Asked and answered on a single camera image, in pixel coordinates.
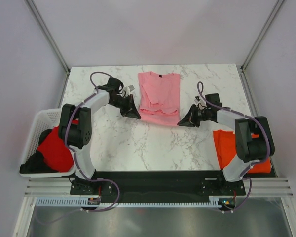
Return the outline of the pink polo shirt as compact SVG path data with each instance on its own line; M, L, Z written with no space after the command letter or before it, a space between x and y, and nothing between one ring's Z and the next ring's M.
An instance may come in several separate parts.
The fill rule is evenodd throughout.
M138 73L141 120L162 126L177 126L180 121L180 75Z

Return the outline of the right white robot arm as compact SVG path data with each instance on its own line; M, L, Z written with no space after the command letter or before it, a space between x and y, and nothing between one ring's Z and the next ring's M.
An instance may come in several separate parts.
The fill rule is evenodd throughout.
M235 145L232 147L236 155L222 169L222 178L216 182L217 191L225 195L233 190L233 182L240 181L252 167L273 156L273 137L266 117L251 117L223 107L217 93L195 97L196 100L200 98L206 102L206 106L193 104L178 126L199 127L202 121L212 121L234 130Z

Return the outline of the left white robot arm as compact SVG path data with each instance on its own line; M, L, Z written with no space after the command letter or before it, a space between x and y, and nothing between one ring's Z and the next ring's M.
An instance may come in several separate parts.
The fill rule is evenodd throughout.
M93 115L102 107L111 105L118 108L123 117L141 119L133 90L133 85L124 86L119 79L110 77L105 85L95 86L94 91L81 102L62 107L58 135L73 156L75 174L84 179L81 188L87 194L98 190L98 181L92 178L96 169L90 157Z

